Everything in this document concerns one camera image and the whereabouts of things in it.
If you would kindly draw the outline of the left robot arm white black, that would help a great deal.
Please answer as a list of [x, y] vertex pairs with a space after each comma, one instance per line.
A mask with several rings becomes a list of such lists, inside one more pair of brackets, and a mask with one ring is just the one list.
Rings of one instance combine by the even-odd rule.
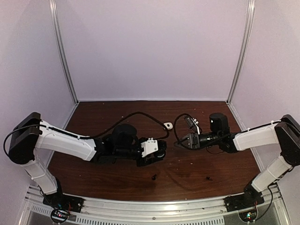
[[137, 166], [147, 166], [164, 159], [167, 143], [162, 138], [138, 138], [137, 130], [129, 124], [117, 123], [111, 134], [83, 136], [55, 126], [31, 113], [9, 133], [5, 154], [15, 164], [21, 165], [44, 195], [57, 208], [67, 204], [60, 182], [39, 160], [35, 149], [52, 150], [71, 155], [95, 164], [115, 163], [118, 159], [134, 160]]

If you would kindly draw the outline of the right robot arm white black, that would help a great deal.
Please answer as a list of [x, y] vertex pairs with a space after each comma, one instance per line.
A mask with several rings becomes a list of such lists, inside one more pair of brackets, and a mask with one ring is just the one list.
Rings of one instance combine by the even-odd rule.
[[198, 121], [183, 113], [192, 133], [176, 138], [174, 145], [187, 150], [201, 150], [217, 145], [223, 152], [237, 153], [259, 146], [278, 144], [280, 155], [244, 188], [240, 203], [250, 207], [258, 200], [258, 194], [270, 184], [300, 164], [300, 126], [289, 114], [268, 124], [232, 133], [226, 115], [216, 112], [209, 116], [210, 132], [202, 133]]

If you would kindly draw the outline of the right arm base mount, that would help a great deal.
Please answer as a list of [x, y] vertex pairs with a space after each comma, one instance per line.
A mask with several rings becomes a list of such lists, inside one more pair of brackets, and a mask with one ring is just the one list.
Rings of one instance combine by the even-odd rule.
[[232, 212], [236, 210], [251, 208], [256, 204], [263, 204], [264, 198], [260, 194], [252, 195], [249, 193], [243, 193], [239, 195], [231, 195], [224, 198], [224, 203], [227, 212]]

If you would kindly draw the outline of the black round cap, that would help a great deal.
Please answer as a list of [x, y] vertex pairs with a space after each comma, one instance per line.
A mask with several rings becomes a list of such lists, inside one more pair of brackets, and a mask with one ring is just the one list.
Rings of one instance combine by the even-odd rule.
[[165, 151], [157, 151], [154, 156], [155, 158], [163, 159], [165, 157]]

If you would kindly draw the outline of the white earbud charging case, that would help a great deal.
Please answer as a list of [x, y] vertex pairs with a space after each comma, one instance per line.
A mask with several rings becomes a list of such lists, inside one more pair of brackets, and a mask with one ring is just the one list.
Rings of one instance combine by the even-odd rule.
[[164, 126], [166, 127], [167, 130], [172, 130], [173, 129], [173, 124], [171, 122], [164, 123]]

